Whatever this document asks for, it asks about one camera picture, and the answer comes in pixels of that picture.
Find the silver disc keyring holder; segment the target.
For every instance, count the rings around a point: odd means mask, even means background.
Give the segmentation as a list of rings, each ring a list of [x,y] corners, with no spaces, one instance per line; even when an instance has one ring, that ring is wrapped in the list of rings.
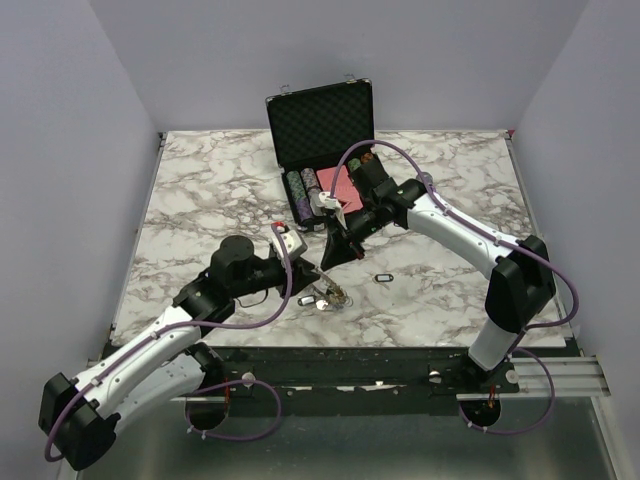
[[[311,288],[318,310],[339,311],[353,305],[353,299],[337,282],[318,269],[315,272],[319,279],[311,285]]]

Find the key with black tag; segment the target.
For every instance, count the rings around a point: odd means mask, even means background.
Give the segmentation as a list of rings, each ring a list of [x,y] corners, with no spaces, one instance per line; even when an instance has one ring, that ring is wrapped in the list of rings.
[[[378,284],[387,284],[393,282],[395,279],[391,273],[380,273],[374,276],[374,281]]]

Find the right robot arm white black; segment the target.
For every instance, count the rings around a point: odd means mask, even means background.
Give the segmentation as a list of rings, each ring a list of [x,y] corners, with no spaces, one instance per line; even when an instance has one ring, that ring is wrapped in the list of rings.
[[[319,195],[327,228],[322,270],[363,258],[364,241],[390,224],[422,234],[471,264],[488,281],[488,319],[469,347],[470,361],[459,371],[467,389],[485,390],[527,324],[556,294],[545,243],[534,235],[519,240],[489,229],[446,204],[418,179],[396,183],[377,158],[352,170],[349,177],[361,209],[345,213],[329,192]]]

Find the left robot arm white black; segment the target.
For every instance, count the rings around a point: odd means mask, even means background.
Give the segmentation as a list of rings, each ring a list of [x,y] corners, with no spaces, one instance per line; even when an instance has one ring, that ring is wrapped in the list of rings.
[[[232,329],[228,318],[243,296],[278,291],[284,303],[319,276],[303,257],[307,245],[281,223],[271,226],[269,255],[261,258],[241,235],[222,240],[209,267],[185,285],[142,333],[94,366],[67,377],[58,373],[43,388],[38,425],[46,434],[44,457],[82,470],[116,440],[125,397],[174,357],[214,329]]]

